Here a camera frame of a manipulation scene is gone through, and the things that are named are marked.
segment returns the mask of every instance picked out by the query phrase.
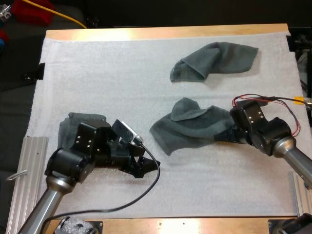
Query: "red object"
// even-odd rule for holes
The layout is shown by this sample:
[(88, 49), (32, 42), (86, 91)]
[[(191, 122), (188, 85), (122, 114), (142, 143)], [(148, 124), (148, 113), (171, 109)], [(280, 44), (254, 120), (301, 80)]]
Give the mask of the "red object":
[(0, 31), (0, 39), (2, 39), (3, 41), (9, 40), (8, 36), (5, 34), (4, 31)]
[[(46, 8), (54, 10), (54, 5), (49, 0), (31, 0), (33, 3), (44, 6)], [(15, 0), (11, 13), (19, 22), (25, 22), (29, 24), (36, 24), (43, 27), (47, 27), (53, 18), (53, 13), (33, 6), (23, 0)]]

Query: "white towel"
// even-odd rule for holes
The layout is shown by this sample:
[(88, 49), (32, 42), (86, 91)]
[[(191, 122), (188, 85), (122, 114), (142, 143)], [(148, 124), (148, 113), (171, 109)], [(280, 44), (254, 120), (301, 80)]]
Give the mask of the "white towel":
[[(50, 156), (57, 149), (59, 123), (69, 112), (101, 114), (110, 124), (116, 118), (125, 121), (161, 162), (158, 184), (141, 201), (119, 212), (83, 217), (295, 215), (292, 169), (283, 159), (268, 157), (249, 145), (226, 143), (181, 149), (167, 156), (149, 132), (183, 97), (202, 108), (215, 105), (229, 110), (231, 100), (245, 93), (301, 96), (287, 34), (111, 42), (45, 39), (41, 56), (45, 74), (37, 82), (27, 134), (48, 136)], [(259, 48), (251, 70), (210, 74), (204, 83), (170, 82), (170, 70), (179, 59), (216, 41)], [(302, 126), (297, 146), (309, 154), (312, 137), (305, 107), (289, 104)], [(263, 111), (267, 119), (280, 117), (295, 128), (283, 106), (272, 103)], [(151, 172), (135, 179), (116, 169), (95, 169), (63, 198), (57, 214), (122, 205), (145, 191), (155, 176)]]

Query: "yellow cable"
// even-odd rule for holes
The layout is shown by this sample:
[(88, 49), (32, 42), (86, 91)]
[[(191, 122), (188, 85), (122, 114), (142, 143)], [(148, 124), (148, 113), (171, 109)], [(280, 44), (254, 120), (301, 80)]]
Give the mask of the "yellow cable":
[(76, 19), (74, 19), (74, 18), (71, 18), (71, 17), (69, 17), (69, 16), (67, 16), (67, 15), (64, 15), (64, 14), (59, 13), (59, 12), (54, 11), (54, 10), (51, 10), (51, 9), (46, 8), (46, 7), (44, 7), (44, 6), (38, 5), (38, 4), (36, 4), (36, 3), (32, 2), (32, 1), (29, 1), (29, 0), (23, 0), (23, 1), (26, 2), (26, 3), (29, 3), (29, 4), (31, 4), (31, 5), (33, 5), (33, 6), (39, 7), (39, 8), (41, 8), (41, 9), (43, 9), (43, 10), (52, 12), (52, 13), (58, 15), (58, 16), (62, 16), (62, 17), (64, 17), (64, 18), (68, 19), (68, 20), (71, 20), (71, 21), (73, 21), (73, 22), (79, 24), (79, 25), (80, 25), (81, 27), (83, 27), (83, 28), (87, 28), (84, 24), (82, 24), (82, 23), (79, 22), (78, 20), (76, 20)]

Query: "wooden table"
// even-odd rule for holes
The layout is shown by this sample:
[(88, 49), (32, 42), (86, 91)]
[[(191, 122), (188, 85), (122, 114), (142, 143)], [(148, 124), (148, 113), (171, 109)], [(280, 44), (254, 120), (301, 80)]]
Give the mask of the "wooden table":
[[(288, 31), (286, 24), (222, 25), (164, 28), (49, 30), (46, 37), (59, 40), (111, 41), (226, 35), (250, 35)], [(268, 234), (269, 217), (245, 218), (137, 218), (103, 219), (105, 234)], [(59, 224), (50, 223), (48, 234)]]

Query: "gray towel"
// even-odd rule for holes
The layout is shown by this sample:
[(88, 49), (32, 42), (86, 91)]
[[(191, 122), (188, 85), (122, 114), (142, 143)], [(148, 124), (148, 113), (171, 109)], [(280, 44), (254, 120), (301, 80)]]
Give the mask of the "gray towel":
[(210, 73), (241, 73), (249, 71), (258, 48), (215, 42), (178, 61), (170, 73), (170, 80), (203, 82)]
[(216, 106), (200, 109), (189, 98), (178, 101), (172, 112), (158, 120), (150, 129), (163, 151), (170, 155), (182, 148), (198, 148), (213, 143), (214, 135), (234, 124), (228, 111)]
[(102, 115), (70, 112), (68, 114), (68, 118), (66, 118), (63, 122), (59, 124), (58, 149), (69, 149), (70, 147), (72, 147), (79, 124), (81, 122), (91, 119), (103, 119), (104, 121), (106, 121), (106, 117)]

